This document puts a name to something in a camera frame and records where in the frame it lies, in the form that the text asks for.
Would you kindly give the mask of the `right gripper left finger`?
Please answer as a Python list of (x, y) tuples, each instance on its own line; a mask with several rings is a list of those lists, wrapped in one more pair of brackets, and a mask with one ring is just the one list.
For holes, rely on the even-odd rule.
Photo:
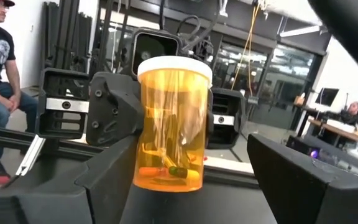
[(137, 141), (126, 137), (38, 186), (0, 190), (0, 223), (119, 223)]

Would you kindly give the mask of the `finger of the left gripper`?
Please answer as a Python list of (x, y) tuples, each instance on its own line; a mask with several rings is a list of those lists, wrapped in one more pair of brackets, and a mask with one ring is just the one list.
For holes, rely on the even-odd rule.
[(90, 83), (86, 141), (111, 146), (144, 126), (140, 83), (128, 75), (98, 72)]
[(214, 132), (214, 115), (212, 112), (213, 108), (213, 92), (211, 89), (208, 90), (208, 114), (206, 120), (206, 147), (209, 148), (209, 141)]

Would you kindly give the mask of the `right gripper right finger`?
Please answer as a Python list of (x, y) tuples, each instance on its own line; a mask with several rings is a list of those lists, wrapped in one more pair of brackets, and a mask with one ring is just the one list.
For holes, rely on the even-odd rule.
[(250, 134), (255, 178), (278, 223), (358, 224), (358, 175)]

